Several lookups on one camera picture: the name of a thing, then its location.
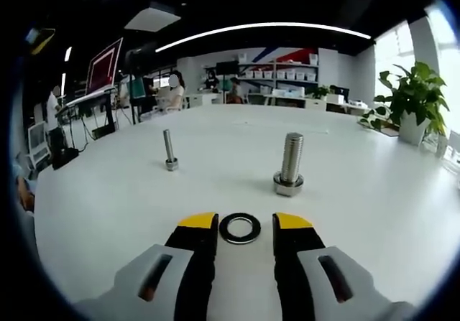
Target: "metal washer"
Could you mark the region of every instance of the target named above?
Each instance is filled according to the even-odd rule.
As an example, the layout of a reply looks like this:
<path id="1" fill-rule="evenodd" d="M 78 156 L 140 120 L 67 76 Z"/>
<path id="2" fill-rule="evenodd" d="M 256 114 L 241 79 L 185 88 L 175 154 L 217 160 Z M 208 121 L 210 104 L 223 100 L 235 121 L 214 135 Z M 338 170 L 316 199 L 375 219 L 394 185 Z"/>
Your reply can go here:
<path id="1" fill-rule="evenodd" d="M 235 220 L 244 220 L 252 226 L 252 231 L 245 236 L 235 236 L 229 232 L 230 223 Z M 232 244 L 247 244 L 255 241 L 259 236 L 261 231 L 261 226 L 259 220 L 253 215 L 248 213 L 232 213 L 231 215 L 226 216 L 218 227 L 218 231 L 221 234 L 222 238 Z"/>

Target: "bolt thread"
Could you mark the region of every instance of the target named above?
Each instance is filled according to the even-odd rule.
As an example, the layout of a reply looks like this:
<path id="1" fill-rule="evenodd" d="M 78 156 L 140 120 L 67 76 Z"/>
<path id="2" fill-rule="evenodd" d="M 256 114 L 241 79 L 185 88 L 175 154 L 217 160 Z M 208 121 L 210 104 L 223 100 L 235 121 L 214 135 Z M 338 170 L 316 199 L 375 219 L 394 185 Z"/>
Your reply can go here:
<path id="1" fill-rule="evenodd" d="M 282 158 L 281 181 L 295 183 L 299 176 L 302 157 L 303 135 L 295 132 L 286 134 L 285 153 Z"/>
<path id="2" fill-rule="evenodd" d="M 163 131 L 163 137 L 165 138 L 167 159 L 170 160 L 170 161 L 173 161 L 174 160 L 174 153 L 173 153 L 173 145 L 171 144 L 171 137 L 170 137 L 170 130 L 169 129 L 165 129 Z"/>

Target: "ceiling light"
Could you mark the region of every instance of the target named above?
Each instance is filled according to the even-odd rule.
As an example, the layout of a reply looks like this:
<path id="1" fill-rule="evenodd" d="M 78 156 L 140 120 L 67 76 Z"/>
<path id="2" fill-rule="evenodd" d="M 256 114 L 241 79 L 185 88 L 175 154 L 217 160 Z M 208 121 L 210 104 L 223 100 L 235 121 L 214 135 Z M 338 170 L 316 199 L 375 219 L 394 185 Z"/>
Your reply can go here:
<path id="1" fill-rule="evenodd" d="M 64 97 L 64 86 L 65 86 L 65 73 L 63 73 L 63 79 L 60 83 L 60 97 Z"/>
<path id="2" fill-rule="evenodd" d="M 295 22 L 254 23 L 254 24 L 235 25 L 233 27 L 211 30 L 210 32 L 203 32 L 201 34 L 186 37 L 185 39 L 180 39 L 179 41 L 176 41 L 168 45 L 165 45 L 163 47 L 157 48 L 155 52 L 158 53 L 158 52 L 161 52 L 162 50 L 166 50 L 168 48 L 180 45 L 181 43 L 191 41 L 192 39 L 199 39 L 200 37 L 205 37 L 205 36 L 209 36 L 212 34 L 218 34 L 221 32 L 230 32 L 231 30 L 262 28 L 262 27 L 302 27 L 302 28 L 326 29 L 326 30 L 332 30 L 335 32 L 343 32 L 344 34 L 350 34 L 350 35 L 362 37 L 364 39 L 371 39 L 369 35 L 362 34 L 360 32 L 354 32 L 353 30 L 342 29 L 338 27 L 331 27 L 330 25 L 324 25 L 324 24 L 295 23 Z"/>
<path id="3" fill-rule="evenodd" d="M 69 48 L 65 51 L 64 61 L 69 61 L 69 59 L 70 59 L 70 52 L 72 52 L 72 47 L 69 47 Z"/>

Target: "bolt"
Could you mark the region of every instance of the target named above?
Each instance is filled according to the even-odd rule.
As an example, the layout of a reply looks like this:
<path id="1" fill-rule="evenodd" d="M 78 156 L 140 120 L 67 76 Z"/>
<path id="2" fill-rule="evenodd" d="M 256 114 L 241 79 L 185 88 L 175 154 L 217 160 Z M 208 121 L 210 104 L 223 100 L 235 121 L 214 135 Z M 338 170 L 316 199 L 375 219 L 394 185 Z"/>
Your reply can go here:
<path id="1" fill-rule="evenodd" d="M 173 144 L 171 143 L 171 137 L 170 137 L 170 130 L 165 129 L 163 131 L 163 137 L 165 138 L 165 146 L 166 146 L 166 169 L 168 169 L 170 172 L 176 170 L 179 167 L 179 161 L 177 158 L 174 157 L 173 153 Z"/>
<path id="2" fill-rule="evenodd" d="M 300 192 L 303 185 L 303 177 L 299 174 L 302 148 L 302 134 L 292 132 L 286 135 L 281 171 L 273 177 L 277 194 L 292 197 Z"/>

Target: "black ceiling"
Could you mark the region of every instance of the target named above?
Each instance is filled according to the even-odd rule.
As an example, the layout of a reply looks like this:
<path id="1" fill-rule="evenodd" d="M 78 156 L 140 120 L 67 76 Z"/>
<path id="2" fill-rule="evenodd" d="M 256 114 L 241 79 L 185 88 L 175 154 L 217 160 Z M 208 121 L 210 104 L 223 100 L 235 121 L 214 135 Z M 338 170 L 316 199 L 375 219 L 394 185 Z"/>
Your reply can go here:
<path id="1" fill-rule="evenodd" d="M 34 57 L 27 70 L 30 84 L 40 88 L 85 79 L 89 60 L 109 43 L 124 37 L 123 50 L 149 42 L 158 46 L 212 29 L 256 22 L 306 22 L 355 30 L 372 38 L 404 19 L 423 13 L 432 0 L 29 0 L 34 2 L 37 26 L 56 28 L 53 41 Z M 152 2 L 169 6 L 181 17 L 157 33 L 124 30 L 139 11 Z M 178 57 L 240 47 L 325 47 L 355 55 L 372 40 L 320 29 L 243 29 L 211 35 L 152 55 L 151 66 Z M 64 63 L 67 47 L 73 51 Z"/>

